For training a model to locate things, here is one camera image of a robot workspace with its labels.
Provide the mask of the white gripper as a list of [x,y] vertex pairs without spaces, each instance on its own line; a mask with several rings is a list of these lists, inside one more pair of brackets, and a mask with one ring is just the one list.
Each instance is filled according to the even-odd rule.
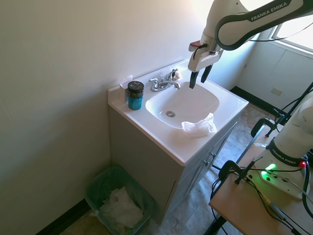
[[198,49],[194,51],[188,64],[188,69],[191,71],[189,88],[193,89],[196,84],[196,80],[199,74],[199,71],[204,69],[204,72],[201,76],[201,83],[204,83],[212,69],[212,64],[219,61],[222,56],[223,51],[220,50],[215,54],[211,54],[206,49]]

